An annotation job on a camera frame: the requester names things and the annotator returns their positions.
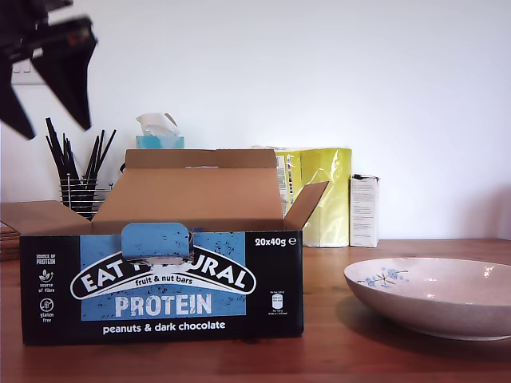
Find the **cardboard box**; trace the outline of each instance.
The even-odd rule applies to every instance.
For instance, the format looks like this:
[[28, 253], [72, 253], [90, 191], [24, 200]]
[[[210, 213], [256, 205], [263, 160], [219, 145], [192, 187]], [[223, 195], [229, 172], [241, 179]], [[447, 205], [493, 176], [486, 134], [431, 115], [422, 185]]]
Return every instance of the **cardboard box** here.
[[378, 177], [354, 175], [350, 182], [350, 245], [377, 247]]
[[3, 203], [22, 234], [23, 341], [299, 336], [301, 230], [326, 187], [283, 219], [272, 150], [128, 150], [92, 222], [56, 201]]

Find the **wire utensil holder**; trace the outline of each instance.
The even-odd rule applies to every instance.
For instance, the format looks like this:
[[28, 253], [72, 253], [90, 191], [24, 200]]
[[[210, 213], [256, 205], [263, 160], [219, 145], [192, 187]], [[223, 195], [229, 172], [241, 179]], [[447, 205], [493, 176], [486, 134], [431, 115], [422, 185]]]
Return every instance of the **wire utensil holder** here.
[[98, 188], [97, 179], [75, 180], [68, 173], [66, 179], [60, 180], [61, 201], [79, 215], [92, 219], [105, 201], [105, 193], [110, 192], [112, 187], [113, 183], [110, 182], [108, 188]]

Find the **blue tissue box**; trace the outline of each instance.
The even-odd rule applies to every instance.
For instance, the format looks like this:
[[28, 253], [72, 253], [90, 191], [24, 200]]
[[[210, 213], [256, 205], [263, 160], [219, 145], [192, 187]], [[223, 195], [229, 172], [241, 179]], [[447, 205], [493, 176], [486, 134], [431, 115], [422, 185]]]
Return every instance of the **blue tissue box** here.
[[137, 136], [137, 149], [184, 149], [184, 137]]

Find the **eat natural logo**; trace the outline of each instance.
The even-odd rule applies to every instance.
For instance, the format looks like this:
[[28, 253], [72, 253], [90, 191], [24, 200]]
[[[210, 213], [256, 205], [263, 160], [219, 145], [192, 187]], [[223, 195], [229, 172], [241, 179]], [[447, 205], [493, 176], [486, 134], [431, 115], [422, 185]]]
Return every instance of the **eat natural logo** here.
[[256, 277], [248, 268], [203, 247], [194, 247], [194, 262], [182, 265], [129, 263], [119, 251], [82, 270], [70, 289], [76, 299], [83, 300], [161, 283], [247, 295], [256, 288]]

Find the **white box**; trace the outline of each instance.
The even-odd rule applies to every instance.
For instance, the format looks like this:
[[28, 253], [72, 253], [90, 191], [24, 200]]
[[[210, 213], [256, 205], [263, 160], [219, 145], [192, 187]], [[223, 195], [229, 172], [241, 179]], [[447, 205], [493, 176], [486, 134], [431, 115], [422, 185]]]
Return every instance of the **white box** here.
[[378, 177], [350, 179], [350, 246], [378, 246]]

